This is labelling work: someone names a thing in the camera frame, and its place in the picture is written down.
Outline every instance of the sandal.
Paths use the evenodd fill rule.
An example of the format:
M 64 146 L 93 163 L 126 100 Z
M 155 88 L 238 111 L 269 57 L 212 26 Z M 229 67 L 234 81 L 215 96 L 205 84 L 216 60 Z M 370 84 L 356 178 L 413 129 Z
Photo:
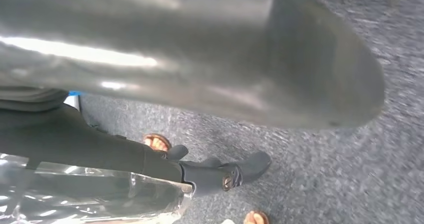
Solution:
M 243 224 L 270 224 L 268 217 L 261 211 L 251 211 L 246 215 Z

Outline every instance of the brown sandal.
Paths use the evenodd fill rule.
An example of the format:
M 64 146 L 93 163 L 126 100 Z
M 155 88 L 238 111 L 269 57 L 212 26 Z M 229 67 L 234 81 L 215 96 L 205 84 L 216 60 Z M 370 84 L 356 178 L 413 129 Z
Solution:
M 170 141 L 166 138 L 166 137 L 164 137 L 163 135 L 161 135 L 161 134 L 157 134 L 157 133 L 150 133 L 150 134 L 147 134 L 147 135 L 145 135 L 144 137 L 143 137 L 143 143 L 146 143 L 146 139 L 150 139 L 150 140 L 154 140 L 154 139 L 159 139 L 165 146 L 166 146 L 166 151 L 168 151 L 169 149 L 171 149 L 171 147 L 172 147 L 172 145 L 171 145 L 171 143 L 170 143 Z M 153 150 L 158 150 L 158 149 L 155 149 L 154 147 L 153 147 L 153 144 L 154 143 L 151 143 L 150 145 L 149 144 L 147 144 L 149 147 L 151 147 Z
M 250 220 L 248 220 L 248 218 L 249 219 L 253 219 L 255 214 L 260 215 L 260 217 L 263 219 L 263 224 L 270 224 L 270 222 L 268 220 L 268 216 L 265 213 L 261 212 L 261 211 L 251 211 L 250 213 L 248 213 L 246 215 L 246 218 L 244 219 L 243 224 L 251 224 L 251 223 L 254 224 L 254 223 L 257 223 L 256 221 L 253 223 Z

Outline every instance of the gray carpet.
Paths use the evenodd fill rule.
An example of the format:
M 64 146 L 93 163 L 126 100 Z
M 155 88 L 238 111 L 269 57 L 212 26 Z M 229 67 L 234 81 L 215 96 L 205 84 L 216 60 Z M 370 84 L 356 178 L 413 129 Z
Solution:
M 165 134 L 189 158 L 272 155 L 255 184 L 194 200 L 180 224 L 241 224 L 249 210 L 272 224 L 424 223 L 424 0 L 321 0 L 367 41 L 384 67 L 384 113 L 365 127 L 299 131 L 84 95 L 85 117 L 140 140 Z

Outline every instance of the transparent plastic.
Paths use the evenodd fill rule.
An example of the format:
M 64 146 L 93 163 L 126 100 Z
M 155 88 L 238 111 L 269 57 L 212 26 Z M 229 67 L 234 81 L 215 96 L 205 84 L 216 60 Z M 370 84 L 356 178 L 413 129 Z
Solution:
M 191 185 L 136 173 L 0 154 L 0 224 L 170 224 L 193 196 Z

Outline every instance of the metallic surface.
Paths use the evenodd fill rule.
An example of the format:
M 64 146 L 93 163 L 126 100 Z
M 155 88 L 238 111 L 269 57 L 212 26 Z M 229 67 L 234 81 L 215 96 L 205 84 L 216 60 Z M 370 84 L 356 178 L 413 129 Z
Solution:
M 225 175 L 222 178 L 222 188 L 224 191 L 229 191 L 233 187 L 233 178 L 230 174 Z
M 0 0 L 0 73 L 278 127 L 357 126 L 384 101 L 314 0 Z
M 178 220 L 193 188 L 144 175 L 41 162 L 0 154 L 0 223 Z

